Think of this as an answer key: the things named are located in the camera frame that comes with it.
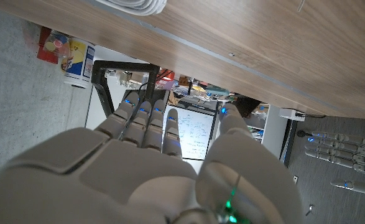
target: white robotic hand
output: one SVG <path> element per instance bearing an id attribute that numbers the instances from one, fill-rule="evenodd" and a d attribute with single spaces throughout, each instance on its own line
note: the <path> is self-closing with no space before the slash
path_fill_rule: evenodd
<path id="1" fill-rule="evenodd" d="M 94 131 L 76 128 L 0 170 L 0 223 L 302 223 L 287 169 L 252 139 L 236 107 L 199 175 L 181 160 L 178 115 L 131 93 Z"/>
<path id="2" fill-rule="evenodd" d="M 365 173 L 365 137 L 312 132 L 306 155 Z"/>

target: wooden tabletop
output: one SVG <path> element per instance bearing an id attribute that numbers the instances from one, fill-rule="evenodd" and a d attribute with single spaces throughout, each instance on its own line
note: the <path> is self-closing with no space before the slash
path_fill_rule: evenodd
<path id="1" fill-rule="evenodd" d="M 146 17 L 87 1 L 0 10 L 281 108 L 365 118 L 365 0 L 168 0 Z"/>

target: shelf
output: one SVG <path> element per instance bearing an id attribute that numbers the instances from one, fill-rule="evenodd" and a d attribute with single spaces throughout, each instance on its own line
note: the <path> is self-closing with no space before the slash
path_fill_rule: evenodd
<path id="1" fill-rule="evenodd" d="M 262 139 L 262 137 L 258 137 L 258 136 L 253 136 L 253 138 Z"/>
<path id="2" fill-rule="evenodd" d="M 258 130 L 264 130 L 263 128 L 258 128 L 258 127 L 251 126 L 251 125 L 247 125 L 247 127 L 249 127 L 249 128 L 255 128 L 255 129 L 258 129 Z"/>

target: green led light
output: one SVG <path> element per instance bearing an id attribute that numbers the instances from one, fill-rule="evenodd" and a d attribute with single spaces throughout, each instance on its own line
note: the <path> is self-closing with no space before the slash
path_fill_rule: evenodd
<path id="1" fill-rule="evenodd" d="M 237 223 L 238 222 L 238 220 L 235 217 L 233 217 L 232 215 L 229 217 L 229 221 L 231 223 Z"/>

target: cable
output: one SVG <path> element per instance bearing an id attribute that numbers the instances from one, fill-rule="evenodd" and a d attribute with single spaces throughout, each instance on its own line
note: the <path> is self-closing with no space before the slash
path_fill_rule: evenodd
<path id="1" fill-rule="evenodd" d="M 296 113 L 296 116 L 299 118 L 325 118 L 326 115 L 314 115 L 314 114 L 304 114 L 304 113 Z"/>
<path id="2" fill-rule="evenodd" d="M 167 0 L 94 0 L 109 7 L 137 16 L 161 13 Z"/>

